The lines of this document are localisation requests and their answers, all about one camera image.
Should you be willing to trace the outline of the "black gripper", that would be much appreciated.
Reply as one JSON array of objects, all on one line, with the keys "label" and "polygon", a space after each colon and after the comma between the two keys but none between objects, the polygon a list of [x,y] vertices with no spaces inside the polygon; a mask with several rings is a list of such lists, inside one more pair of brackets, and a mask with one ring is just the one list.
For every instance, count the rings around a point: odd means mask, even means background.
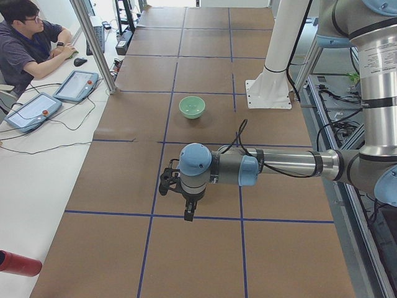
[{"label": "black gripper", "polygon": [[200,192],[198,194],[189,194],[184,192],[182,194],[183,198],[186,200],[184,211],[185,221],[193,221],[197,203],[204,197],[204,194],[204,192]]}]

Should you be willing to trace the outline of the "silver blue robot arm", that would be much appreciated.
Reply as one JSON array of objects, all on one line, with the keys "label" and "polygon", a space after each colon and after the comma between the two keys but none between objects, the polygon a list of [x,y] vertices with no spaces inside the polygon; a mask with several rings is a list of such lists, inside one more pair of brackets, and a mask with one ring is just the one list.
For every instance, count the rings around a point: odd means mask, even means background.
[{"label": "silver blue robot arm", "polygon": [[191,143],[179,157],[176,189],[191,221],[207,184],[252,186],[260,173],[341,181],[396,205],[396,2],[323,1],[318,34],[357,48],[365,143],[359,150],[282,151],[239,147],[210,151]]}]

